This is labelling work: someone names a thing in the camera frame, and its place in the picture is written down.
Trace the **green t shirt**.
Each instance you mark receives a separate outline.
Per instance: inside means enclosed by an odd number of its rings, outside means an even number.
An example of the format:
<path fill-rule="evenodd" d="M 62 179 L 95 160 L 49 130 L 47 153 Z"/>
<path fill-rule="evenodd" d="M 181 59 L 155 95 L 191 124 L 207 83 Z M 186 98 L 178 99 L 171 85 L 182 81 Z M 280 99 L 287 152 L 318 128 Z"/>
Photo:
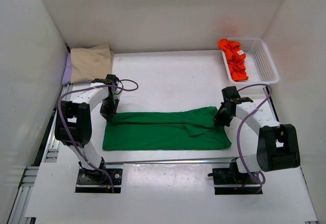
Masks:
<path fill-rule="evenodd" d="M 214 106 L 180 112 L 125 112 L 106 124 L 105 151 L 224 150 L 223 127 L 214 125 Z"/>

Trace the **beige t shirt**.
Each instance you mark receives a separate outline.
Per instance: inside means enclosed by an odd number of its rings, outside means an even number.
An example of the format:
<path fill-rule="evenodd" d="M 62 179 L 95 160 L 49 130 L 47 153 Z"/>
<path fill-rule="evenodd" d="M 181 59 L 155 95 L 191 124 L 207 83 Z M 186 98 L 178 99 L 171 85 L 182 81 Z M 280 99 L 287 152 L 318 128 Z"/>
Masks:
<path fill-rule="evenodd" d="M 108 44 L 71 50 L 71 83 L 106 78 L 112 74 L 115 53 Z"/>

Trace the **purple t shirt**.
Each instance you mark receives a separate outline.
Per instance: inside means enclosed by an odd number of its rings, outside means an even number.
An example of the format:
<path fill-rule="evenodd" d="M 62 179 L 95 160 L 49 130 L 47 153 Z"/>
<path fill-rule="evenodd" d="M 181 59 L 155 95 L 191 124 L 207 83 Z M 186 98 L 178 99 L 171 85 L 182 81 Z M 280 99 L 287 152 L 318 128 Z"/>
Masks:
<path fill-rule="evenodd" d="M 63 86 L 71 84 L 71 75 L 72 75 L 71 53 L 68 53 L 67 60 L 66 60 L 66 67 L 62 78 Z"/>

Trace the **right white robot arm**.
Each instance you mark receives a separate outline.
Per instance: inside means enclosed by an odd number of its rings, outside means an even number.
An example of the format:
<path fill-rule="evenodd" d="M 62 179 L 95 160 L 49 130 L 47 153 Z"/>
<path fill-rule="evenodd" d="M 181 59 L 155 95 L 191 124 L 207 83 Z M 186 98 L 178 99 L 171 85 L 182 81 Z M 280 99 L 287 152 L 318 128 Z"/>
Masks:
<path fill-rule="evenodd" d="M 214 116 L 216 127 L 229 127 L 233 118 L 241 120 L 236 133 L 239 157 L 230 164 L 234 176 L 248 175 L 256 184 L 265 183 L 265 172 L 294 169 L 301 165 L 296 128 L 269 117 L 249 97 L 242 97 L 235 86 L 222 89 L 223 102 Z M 258 136 L 257 151 L 245 156 L 240 145 L 243 125 Z"/>

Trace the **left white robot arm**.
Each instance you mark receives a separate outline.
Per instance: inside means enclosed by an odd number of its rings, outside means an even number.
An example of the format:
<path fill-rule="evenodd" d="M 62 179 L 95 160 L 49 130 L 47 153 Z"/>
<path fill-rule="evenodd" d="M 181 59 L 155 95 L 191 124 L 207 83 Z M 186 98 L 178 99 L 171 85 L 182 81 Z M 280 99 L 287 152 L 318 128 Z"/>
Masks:
<path fill-rule="evenodd" d="M 90 89 L 83 90 L 74 100 L 58 104 L 55 138 L 75 153 L 83 174 L 95 184 L 105 182 L 108 177 L 104 173 L 104 159 L 90 141 L 91 111 L 101 104 L 100 114 L 111 122 L 117 114 L 120 101 L 120 93 L 117 92 L 119 83 L 117 76 L 108 74 L 105 79 L 93 80 Z"/>

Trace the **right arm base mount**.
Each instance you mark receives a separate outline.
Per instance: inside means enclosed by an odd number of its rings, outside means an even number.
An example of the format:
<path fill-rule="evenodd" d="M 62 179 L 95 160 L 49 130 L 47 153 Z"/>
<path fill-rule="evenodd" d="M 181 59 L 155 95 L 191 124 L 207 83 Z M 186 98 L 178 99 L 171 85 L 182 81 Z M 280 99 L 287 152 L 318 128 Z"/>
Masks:
<path fill-rule="evenodd" d="M 207 177 L 213 180 L 215 195 L 263 194 L 260 185 L 248 173 L 239 172 L 234 159 L 228 166 L 214 166 Z"/>

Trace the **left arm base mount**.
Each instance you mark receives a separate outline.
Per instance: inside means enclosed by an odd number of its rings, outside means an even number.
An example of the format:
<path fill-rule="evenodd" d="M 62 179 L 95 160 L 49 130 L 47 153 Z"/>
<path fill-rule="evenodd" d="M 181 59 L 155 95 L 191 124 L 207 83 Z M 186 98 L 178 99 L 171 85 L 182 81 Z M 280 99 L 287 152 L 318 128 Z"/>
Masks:
<path fill-rule="evenodd" d="M 75 192 L 76 193 L 121 193 L 123 168 L 106 166 L 106 174 L 82 167 L 78 170 Z"/>

